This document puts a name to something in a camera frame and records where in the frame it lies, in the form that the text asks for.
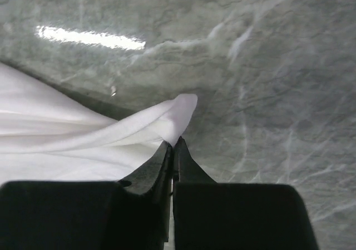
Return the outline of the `white t shirt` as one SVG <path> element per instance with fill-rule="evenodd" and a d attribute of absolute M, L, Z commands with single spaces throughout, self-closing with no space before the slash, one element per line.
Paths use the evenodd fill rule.
<path fill-rule="evenodd" d="M 177 143 L 196 105 L 181 94 L 117 121 L 2 64 L 1 182 L 124 178 Z"/>

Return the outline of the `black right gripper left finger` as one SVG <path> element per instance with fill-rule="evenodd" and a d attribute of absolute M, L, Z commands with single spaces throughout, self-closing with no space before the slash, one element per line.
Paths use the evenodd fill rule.
<path fill-rule="evenodd" d="M 1 185 L 2 249 L 163 249 L 172 147 L 118 181 Z"/>

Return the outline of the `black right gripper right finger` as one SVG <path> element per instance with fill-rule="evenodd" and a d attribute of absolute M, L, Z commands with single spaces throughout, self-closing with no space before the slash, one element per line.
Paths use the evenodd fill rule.
<path fill-rule="evenodd" d="M 184 139 L 174 149 L 176 249 L 317 249 L 303 199 L 285 184 L 217 183 L 192 158 Z"/>

